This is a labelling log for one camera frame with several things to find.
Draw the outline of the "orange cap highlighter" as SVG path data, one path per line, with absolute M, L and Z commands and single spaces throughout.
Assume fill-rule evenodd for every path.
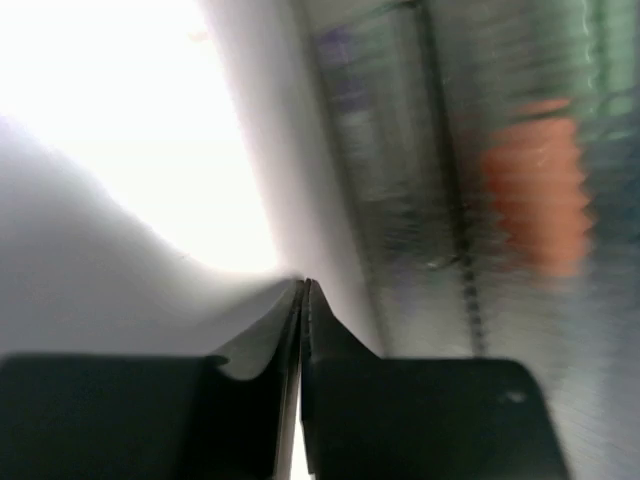
M 519 108 L 481 156 L 506 245 L 519 265 L 540 276 L 575 275 L 589 249 L 593 221 L 570 106 L 568 98 L 554 98 Z

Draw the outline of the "purple ink gel pen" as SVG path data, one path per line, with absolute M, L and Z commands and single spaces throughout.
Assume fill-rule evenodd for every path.
M 332 123 L 348 162 L 363 167 L 375 156 L 371 100 L 358 70 L 356 38 L 347 27 L 315 38 Z

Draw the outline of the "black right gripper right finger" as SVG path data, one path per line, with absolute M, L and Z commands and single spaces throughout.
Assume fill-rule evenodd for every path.
M 566 479 L 542 391 L 507 359 L 383 359 L 308 281 L 301 421 L 316 479 Z

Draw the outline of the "clear drawer organizer box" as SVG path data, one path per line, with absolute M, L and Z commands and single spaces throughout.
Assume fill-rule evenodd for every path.
M 503 357 L 537 378 L 578 479 L 639 475 L 639 83 L 636 129 L 575 119 L 589 249 L 540 276 L 506 245 L 481 167 L 491 134 L 567 98 L 559 1 L 302 1 L 334 168 L 371 322 L 395 357 Z M 347 27 L 371 100 L 375 156 L 350 164 L 315 38 Z

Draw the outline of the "green highlighter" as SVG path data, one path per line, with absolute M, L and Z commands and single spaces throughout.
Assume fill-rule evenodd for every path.
M 639 3 L 559 1 L 561 83 L 568 111 L 607 138 L 636 129 Z

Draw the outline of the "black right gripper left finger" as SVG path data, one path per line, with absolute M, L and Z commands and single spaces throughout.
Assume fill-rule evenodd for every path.
M 305 284 L 259 290 L 189 353 L 37 352 L 1 363 L 5 479 L 286 479 Z

